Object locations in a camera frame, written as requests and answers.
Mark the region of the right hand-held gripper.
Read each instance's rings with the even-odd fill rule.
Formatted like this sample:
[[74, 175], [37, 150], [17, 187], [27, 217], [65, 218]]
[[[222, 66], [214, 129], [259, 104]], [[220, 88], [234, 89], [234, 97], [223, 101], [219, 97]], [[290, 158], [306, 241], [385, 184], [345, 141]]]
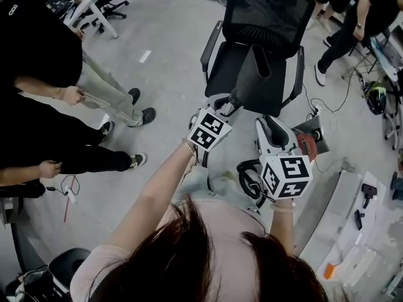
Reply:
[[313, 180], [309, 157], [298, 148], [294, 131], [272, 116], [255, 119], [259, 177], [270, 199], [301, 197]]

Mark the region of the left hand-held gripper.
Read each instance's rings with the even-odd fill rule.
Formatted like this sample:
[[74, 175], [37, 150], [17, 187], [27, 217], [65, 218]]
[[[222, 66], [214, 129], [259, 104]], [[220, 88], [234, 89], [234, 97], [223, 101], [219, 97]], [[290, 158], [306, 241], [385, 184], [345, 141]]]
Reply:
[[[232, 125], [242, 113], [243, 106], [235, 106], [230, 103], [230, 94], [220, 93], [210, 96], [201, 107], [196, 119], [192, 119], [188, 141], [210, 152], [231, 131]], [[220, 112], [220, 117], [212, 112]]]

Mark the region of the black vacuum nozzle attachment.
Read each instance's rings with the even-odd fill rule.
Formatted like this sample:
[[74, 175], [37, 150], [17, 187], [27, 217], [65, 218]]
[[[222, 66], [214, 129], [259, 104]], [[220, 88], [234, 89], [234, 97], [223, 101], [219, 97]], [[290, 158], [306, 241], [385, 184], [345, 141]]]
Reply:
[[229, 96], [233, 107], [244, 106], [269, 78], [271, 70], [264, 49], [260, 45], [252, 45], [241, 65], [235, 88]]

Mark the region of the person's left forearm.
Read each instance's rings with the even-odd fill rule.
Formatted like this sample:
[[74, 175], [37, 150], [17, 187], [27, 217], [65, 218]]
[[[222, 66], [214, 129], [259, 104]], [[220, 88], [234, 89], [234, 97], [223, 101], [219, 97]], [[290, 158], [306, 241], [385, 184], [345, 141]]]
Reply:
[[157, 229], [194, 155], [195, 146], [183, 140], [146, 182], [137, 200], [107, 239], [107, 245], [133, 252]]

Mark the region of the person's right forearm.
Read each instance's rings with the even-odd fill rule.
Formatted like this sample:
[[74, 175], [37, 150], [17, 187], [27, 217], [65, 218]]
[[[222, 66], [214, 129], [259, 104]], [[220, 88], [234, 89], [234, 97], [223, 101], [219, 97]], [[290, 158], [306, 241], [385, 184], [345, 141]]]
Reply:
[[[287, 201], [293, 201], [293, 199], [281, 199], [277, 201], [284, 201], [286, 203]], [[270, 235], [277, 238], [288, 255], [294, 255], [293, 214], [273, 211]]]

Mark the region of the red vacuum cleaner canister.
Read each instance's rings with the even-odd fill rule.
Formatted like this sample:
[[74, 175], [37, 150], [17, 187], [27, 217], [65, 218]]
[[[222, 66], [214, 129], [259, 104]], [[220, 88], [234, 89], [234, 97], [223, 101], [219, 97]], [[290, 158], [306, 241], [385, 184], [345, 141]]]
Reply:
[[297, 143], [302, 154], [307, 155], [310, 162], [314, 161], [317, 156], [317, 145], [314, 137], [311, 134], [305, 133], [296, 128], [293, 128], [292, 130], [297, 138]]

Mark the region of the white power strip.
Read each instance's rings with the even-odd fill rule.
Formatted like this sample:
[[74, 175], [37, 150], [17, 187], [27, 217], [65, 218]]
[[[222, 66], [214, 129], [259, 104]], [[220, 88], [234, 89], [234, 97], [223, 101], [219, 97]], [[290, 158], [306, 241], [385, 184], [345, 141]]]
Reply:
[[307, 116], [305, 117], [305, 120], [308, 121], [308, 120], [314, 118], [315, 116], [320, 115], [321, 111], [322, 111], [322, 108], [320, 105], [317, 104], [316, 106], [311, 106], [310, 113], [307, 114]]

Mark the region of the pale bangle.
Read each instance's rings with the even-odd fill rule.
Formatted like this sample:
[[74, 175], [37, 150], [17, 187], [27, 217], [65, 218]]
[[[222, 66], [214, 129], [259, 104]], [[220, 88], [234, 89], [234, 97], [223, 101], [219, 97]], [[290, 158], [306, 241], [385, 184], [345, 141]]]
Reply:
[[279, 213], [293, 214], [296, 208], [296, 204], [293, 201], [287, 201], [286, 203], [284, 201], [276, 201], [275, 203], [271, 203], [270, 207], [273, 211]]

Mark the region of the white worktable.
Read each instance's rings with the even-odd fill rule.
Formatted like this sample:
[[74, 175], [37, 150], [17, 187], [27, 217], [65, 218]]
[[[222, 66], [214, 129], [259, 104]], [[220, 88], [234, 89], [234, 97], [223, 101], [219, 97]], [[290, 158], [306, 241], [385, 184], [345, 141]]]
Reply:
[[[363, 183], [377, 188], [377, 196], [365, 210]], [[342, 171], [316, 184], [302, 204], [297, 210], [296, 253], [320, 280], [354, 287], [366, 280], [384, 283], [397, 270], [402, 237], [389, 230], [403, 217], [403, 201], [392, 199], [389, 185], [370, 172]], [[354, 220], [356, 210], [365, 213], [360, 231]], [[330, 280], [324, 279], [328, 263], [338, 265]]]

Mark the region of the person's pink shirt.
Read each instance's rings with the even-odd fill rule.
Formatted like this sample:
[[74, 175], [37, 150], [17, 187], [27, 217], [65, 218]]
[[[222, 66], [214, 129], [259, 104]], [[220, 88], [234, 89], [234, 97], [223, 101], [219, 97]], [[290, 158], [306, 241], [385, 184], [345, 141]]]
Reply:
[[[242, 232], [263, 235], [253, 214], [218, 199], [197, 199], [201, 218], [213, 244], [213, 276], [210, 294], [218, 302], [255, 302], [258, 297], [256, 259]], [[70, 290], [73, 302], [88, 302], [98, 284], [125, 262], [130, 251], [116, 245], [99, 245], [74, 275]]]

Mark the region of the black green helmet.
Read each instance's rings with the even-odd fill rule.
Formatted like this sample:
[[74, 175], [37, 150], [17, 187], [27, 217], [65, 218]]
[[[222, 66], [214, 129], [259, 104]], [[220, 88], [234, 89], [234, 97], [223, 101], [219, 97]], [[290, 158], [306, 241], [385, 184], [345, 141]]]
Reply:
[[381, 115], [385, 111], [387, 105], [387, 91], [381, 83], [370, 81], [365, 86], [364, 98], [374, 115]]

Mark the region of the white office chair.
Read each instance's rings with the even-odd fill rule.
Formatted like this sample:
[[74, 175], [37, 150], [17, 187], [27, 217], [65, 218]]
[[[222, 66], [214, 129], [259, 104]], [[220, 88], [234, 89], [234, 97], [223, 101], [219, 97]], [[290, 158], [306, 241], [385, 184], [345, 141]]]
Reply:
[[392, 150], [403, 150], [403, 92], [396, 84], [387, 89], [387, 107], [382, 115], [384, 140], [392, 141]]

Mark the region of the small round table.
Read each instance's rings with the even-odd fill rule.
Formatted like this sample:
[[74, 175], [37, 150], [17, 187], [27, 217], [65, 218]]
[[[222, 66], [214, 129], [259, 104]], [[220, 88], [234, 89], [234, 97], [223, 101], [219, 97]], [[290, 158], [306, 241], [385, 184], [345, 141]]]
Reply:
[[371, 48], [377, 62], [379, 63], [386, 76], [393, 82], [399, 82], [399, 75], [403, 69], [403, 61], [400, 59], [399, 54], [390, 46], [390, 43], [383, 45], [376, 38], [370, 38]]

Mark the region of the white office desk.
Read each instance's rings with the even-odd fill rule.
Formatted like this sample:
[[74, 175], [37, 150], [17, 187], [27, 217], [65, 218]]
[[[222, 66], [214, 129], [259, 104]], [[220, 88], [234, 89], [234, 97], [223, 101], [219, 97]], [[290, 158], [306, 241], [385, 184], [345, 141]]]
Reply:
[[119, 34], [115, 31], [114, 27], [110, 25], [109, 21], [106, 19], [105, 16], [103, 16], [103, 13], [95, 5], [94, 0], [81, 0], [75, 11], [70, 16], [65, 17], [63, 23], [72, 28], [73, 23], [77, 21], [79, 17], [88, 9], [93, 12], [93, 14], [99, 19], [104, 28], [111, 33], [113, 38], [119, 37]]

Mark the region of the grey rounded machine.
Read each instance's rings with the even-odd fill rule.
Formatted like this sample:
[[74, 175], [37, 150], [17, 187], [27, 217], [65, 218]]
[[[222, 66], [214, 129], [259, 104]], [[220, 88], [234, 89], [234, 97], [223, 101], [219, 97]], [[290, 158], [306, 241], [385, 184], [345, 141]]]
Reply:
[[54, 292], [63, 302], [70, 299], [70, 285], [72, 278], [81, 264], [90, 255], [90, 251], [82, 248], [69, 249], [48, 265], [48, 272], [52, 276]]

